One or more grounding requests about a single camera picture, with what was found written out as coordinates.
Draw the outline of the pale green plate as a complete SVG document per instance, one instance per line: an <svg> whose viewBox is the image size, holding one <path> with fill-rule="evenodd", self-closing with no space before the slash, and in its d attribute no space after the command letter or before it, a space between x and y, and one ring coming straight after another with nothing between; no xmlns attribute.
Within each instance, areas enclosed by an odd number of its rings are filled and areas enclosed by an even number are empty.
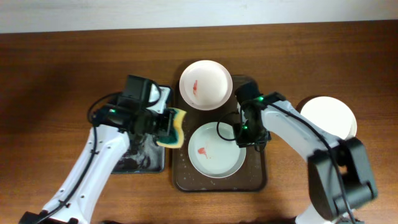
<svg viewBox="0 0 398 224"><path fill-rule="evenodd" d="M200 126L188 143L188 156L193 167L214 179L236 173L244 163L246 148L222 139L233 136L233 127L226 123L211 122Z"/></svg>

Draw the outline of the green and yellow sponge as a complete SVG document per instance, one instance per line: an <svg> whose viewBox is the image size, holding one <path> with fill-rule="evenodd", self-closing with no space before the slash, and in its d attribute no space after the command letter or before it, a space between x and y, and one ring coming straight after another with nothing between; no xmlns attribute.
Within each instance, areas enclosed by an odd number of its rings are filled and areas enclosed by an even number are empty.
<svg viewBox="0 0 398 224"><path fill-rule="evenodd" d="M169 149L179 149L183 146L185 135L182 128L186 111L178 108L168 108L169 123L168 134L166 136L159 136L156 140L158 146L166 147Z"/></svg>

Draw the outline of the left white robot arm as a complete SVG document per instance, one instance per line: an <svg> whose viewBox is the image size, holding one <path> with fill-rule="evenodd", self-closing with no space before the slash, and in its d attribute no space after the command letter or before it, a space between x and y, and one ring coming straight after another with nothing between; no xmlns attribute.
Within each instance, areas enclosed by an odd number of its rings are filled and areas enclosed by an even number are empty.
<svg viewBox="0 0 398 224"><path fill-rule="evenodd" d="M20 223L89 223L128 150L180 148L185 113L168 106L172 94L169 86L130 75L123 91L94 102L87 111L90 135L68 177L40 213L25 212Z"/></svg>

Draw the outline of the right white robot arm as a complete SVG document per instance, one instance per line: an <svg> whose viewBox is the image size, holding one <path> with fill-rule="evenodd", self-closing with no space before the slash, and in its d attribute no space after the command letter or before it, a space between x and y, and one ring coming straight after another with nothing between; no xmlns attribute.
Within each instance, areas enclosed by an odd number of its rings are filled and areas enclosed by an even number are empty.
<svg viewBox="0 0 398 224"><path fill-rule="evenodd" d="M239 86L234 94L240 121L233 126L233 140L238 146L261 152L276 134L307 163L311 204L280 223L359 223L354 210L378 195L363 143L322 130L280 93L261 94L256 82Z"/></svg>

